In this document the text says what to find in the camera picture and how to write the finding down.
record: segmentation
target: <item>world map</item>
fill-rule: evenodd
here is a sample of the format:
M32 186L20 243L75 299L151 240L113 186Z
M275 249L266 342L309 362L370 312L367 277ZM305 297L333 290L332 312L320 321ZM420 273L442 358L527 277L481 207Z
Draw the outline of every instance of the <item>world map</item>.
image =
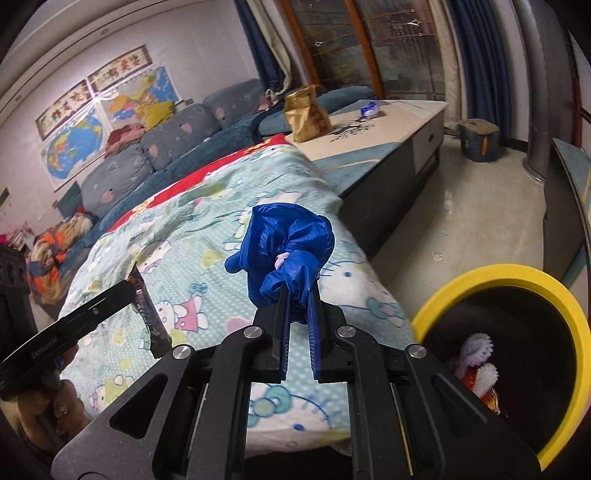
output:
M96 160L100 154L104 136L104 128L96 117L94 109L80 120L65 127L44 150L47 170L51 176L57 180L66 181L74 175L73 170L78 172L88 163Z
M116 89L116 96L104 102L104 106L113 128L118 128L130 122L143 123L147 105L167 100L176 103L178 96L166 69L158 67L146 70L122 84Z

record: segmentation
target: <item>blue glove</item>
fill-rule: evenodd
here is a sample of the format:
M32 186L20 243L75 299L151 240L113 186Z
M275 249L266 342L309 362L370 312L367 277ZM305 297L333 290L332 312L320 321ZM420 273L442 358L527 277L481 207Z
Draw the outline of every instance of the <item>blue glove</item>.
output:
M268 203L252 209L240 251L225 267L229 273L248 273L248 297L257 308L276 303L283 283L307 308L308 294L334 248L328 218L292 203ZM278 260L280 254L289 255Z

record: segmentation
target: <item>gray pillow with hearts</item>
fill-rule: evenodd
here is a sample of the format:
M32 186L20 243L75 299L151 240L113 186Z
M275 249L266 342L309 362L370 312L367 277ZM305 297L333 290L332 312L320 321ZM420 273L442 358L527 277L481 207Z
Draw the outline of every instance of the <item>gray pillow with hearts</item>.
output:
M162 170L221 129L211 111L195 103L146 132L139 143L154 170Z
M104 160L80 187L84 208L103 218L121 199L133 192L153 172L140 144Z

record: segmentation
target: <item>gray pipe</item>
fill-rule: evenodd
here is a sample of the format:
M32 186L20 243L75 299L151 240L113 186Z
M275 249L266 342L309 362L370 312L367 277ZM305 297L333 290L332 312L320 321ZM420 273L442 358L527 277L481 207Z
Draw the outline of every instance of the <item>gray pipe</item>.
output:
M573 139L573 72L564 30L544 0L513 0L530 77L530 136L525 171L543 182L552 138Z

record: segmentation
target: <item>white floor tile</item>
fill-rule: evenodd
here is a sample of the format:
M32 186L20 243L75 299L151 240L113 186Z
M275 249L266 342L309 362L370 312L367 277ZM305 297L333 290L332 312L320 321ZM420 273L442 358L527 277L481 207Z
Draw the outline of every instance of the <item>white floor tile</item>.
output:
M475 163L449 137L440 153L439 168L372 261L409 317L473 268L543 263L544 189L523 172L524 154L508 150L496 162Z

